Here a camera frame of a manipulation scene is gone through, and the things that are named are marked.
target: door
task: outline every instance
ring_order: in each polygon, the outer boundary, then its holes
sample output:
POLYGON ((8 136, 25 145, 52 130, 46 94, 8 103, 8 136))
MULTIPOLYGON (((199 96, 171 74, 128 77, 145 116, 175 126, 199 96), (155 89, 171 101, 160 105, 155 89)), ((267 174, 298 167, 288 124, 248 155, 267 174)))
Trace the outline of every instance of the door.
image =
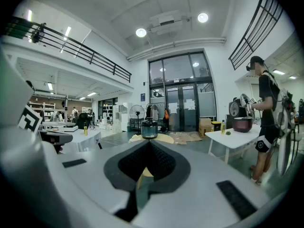
POLYGON ((169 109, 169 131, 196 131, 198 108, 194 84, 166 87, 166 99, 169 109))

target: black shorts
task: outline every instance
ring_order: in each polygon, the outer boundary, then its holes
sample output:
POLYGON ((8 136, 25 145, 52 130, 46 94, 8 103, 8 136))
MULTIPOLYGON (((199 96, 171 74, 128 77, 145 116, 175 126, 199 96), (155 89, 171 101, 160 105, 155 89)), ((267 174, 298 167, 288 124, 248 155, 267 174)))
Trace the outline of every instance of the black shorts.
POLYGON ((275 126, 262 127, 257 139, 256 149, 259 152, 269 152, 273 143, 279 137, 279 129, 275 126))

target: fan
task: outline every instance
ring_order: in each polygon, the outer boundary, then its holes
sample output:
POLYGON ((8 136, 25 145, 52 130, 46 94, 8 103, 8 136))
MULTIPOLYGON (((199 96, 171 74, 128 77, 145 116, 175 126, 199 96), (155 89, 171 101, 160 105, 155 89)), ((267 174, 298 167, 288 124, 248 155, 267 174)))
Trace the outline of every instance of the fan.
POLYGON ((137 118, 137 127, 138 127, 138 133, 137 135, 140 135, 139 131, 139 119, 144 118, 144 109, 140 105, 134 105, 130 109, 130 118, 131 119, 136 119, 137 118))

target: orange bag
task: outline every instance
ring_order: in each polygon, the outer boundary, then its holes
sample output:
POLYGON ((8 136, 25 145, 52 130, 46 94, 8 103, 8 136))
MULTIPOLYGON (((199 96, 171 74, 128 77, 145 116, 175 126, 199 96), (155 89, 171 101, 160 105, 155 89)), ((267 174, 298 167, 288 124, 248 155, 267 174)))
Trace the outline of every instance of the orange bag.
POLYGON ((169 114, 167 110, 165 110, 165 119, 169 119, 169 114))

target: brick wall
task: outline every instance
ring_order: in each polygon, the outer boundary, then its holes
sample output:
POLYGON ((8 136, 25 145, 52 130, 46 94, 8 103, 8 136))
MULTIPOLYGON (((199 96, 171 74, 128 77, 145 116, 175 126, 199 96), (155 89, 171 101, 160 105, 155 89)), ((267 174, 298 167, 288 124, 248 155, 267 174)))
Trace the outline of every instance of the brick wall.
MULTIPOLYGON (((52 99, 52 98, 44 98, 44 97, 38 97, 38 96, 32 96, 29 100, 33 103, 40 103, 40 104, 55 104, 56 109, 63 109, 62 108, 62 101, 61 99, 52 99)), ((76 107, 78 111, 82 110, 82 107, 92 107, 91 102, 84 102, 84 101, 71 101, 69 100, 67 103, 67 113, 70 116, 73 110, 73 107, 76 107)))

